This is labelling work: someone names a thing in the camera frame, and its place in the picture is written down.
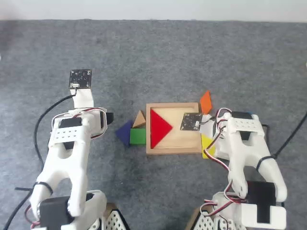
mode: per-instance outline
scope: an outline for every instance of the blue triangle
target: blue triangle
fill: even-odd
[[[130,120],[120,127],[115,133],[116,136],[124,143],[124,145],[130,145],[130,129],[133,125],[133,121]]]

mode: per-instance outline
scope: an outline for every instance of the white wall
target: white wall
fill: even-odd
[[[307,0],[0,0],[0,20],[307,22]]]

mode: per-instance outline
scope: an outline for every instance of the gray carpet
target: gray carpet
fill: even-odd
[[[91,144],[89,188],[101,189],[132,230],[182,230],[204,198],[226,186],[226,172],[200,155],[146,157],[115,130],[146,103],[196,102],[212,92],[214,109],[252,111],[271,125],[272,151],[306,111],[307,24],[178,21],[0,22],[0,225],[39,172],[33,130],[39,115],[69,94],[71,69],[93,69],[96,106],[115,113]],[[39,146],[46,157],[51,118]],[[288,186],[288,228],[306,229],[307,125],[277,160]],[[67,195],[69,183],[57,195]],[[29,225],[20,211],[11,229]]]

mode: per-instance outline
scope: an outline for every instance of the wooden tray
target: wooden tray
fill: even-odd
[[[153,109],[173,129],[151,148],[150,110]],[[201,153],[201,134],[197,131],[180,130],[184,113],[197,113],[198,103],[149,103],[146,105],[146,153],[187,154]]]

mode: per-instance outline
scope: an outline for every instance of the red triangle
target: red triangle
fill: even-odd
[[[154,110],[150,110],[150,147],[153,149],[168,133],[172,126],[160,117]]]

